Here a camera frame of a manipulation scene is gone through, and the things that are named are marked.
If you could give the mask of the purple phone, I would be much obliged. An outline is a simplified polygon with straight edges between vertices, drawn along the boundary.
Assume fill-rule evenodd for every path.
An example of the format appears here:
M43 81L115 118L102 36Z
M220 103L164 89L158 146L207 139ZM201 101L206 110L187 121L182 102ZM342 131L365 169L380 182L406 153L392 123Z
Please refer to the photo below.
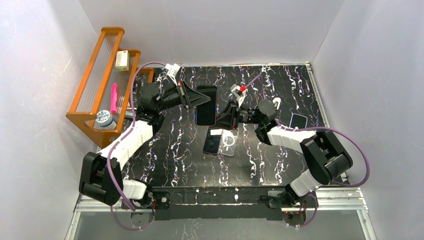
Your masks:
M202 149L203 153L217 155L221 144L222 134L222 129L214 129L209 127Z

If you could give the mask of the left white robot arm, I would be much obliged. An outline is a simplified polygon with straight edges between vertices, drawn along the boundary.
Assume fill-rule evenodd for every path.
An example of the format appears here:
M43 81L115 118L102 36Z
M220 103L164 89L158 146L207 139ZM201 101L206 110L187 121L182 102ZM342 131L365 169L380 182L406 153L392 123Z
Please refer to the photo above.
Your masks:
M124 179L122 167L160 130L165 119L162 111L176 106L190 109L210 101L209 96L190 88L185 81L178 82L164 92L154 82L144 85L131 126L107 147L84 156L79 193L108 206L122 199L127 207L133 209L131 200L144 198L147 183Z

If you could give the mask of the black phone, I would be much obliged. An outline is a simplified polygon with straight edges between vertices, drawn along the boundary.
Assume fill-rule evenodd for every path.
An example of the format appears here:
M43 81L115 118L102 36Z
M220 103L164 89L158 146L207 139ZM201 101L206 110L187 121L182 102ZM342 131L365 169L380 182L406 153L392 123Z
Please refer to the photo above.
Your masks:
M217 87L215 85L200 85L196 90L210 97L210 101L196 107L195 122L198 126L214 126L216 124Z

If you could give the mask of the clear magsafe phone case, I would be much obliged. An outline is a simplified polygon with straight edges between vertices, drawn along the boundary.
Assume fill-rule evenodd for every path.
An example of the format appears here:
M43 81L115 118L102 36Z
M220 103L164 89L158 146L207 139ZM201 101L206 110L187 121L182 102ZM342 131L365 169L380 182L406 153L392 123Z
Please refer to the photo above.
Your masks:
M238 133L235 130L223 130L221 141L218 149L218 154L225 157L233 157L236 152L236 146L238 143Z

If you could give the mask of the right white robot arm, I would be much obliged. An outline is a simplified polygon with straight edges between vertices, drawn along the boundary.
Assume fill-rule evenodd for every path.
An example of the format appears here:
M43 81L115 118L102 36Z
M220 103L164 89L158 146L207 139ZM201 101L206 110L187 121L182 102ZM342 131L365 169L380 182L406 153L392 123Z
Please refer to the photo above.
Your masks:
M260 142L289 148L303 154L308 169L287 184L277 199L294 203L308 193L327 185L353 166L353 160L329 129L287 129L276 121L280 98L263 99L256 108L239 106L234 100L227 103L215 121L215 127L235 130L240 123L255 124Z

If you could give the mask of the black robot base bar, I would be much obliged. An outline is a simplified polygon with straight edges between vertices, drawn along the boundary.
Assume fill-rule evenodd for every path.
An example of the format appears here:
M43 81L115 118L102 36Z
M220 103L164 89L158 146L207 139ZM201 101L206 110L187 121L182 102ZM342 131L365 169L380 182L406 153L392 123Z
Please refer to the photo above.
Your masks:
M283 186L150 187L143 202L155 203L158 221L177 219L266 219L304 222L316 207L310 196L295 197Z

